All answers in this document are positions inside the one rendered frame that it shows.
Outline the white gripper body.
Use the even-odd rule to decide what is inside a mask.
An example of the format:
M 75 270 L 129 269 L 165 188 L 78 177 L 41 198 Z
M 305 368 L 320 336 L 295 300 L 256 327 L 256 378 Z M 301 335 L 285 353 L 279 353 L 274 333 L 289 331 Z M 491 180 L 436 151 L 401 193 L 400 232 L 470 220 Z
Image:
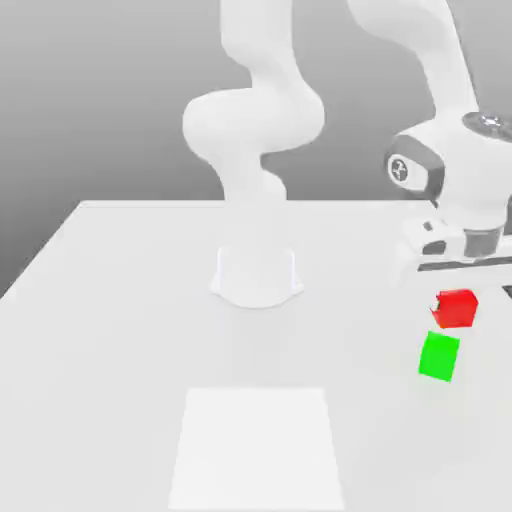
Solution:
M 435 291 L 512 285 L 512 257 L 493 257 L 463 263 L 430 261 L 421 263 L 414 278 Z

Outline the small red cube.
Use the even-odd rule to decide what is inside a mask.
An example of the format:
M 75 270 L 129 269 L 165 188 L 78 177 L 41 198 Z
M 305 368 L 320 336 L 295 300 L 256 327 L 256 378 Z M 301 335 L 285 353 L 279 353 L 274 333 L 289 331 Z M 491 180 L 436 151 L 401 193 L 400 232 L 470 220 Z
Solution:
M 478 299 L 472 290 L 443 290 L 436 294 L 437 304 L 430 311 L 443 329 L 469 328 L 473 325 Z

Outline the small green cube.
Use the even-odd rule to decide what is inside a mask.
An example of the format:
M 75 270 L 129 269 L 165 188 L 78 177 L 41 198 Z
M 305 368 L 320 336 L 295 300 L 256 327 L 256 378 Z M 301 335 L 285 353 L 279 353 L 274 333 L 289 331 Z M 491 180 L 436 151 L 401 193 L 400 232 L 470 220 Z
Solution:
M 451 382 L 459 346 L 459 338 L 429 331 L 421 350 L 418 373 Z

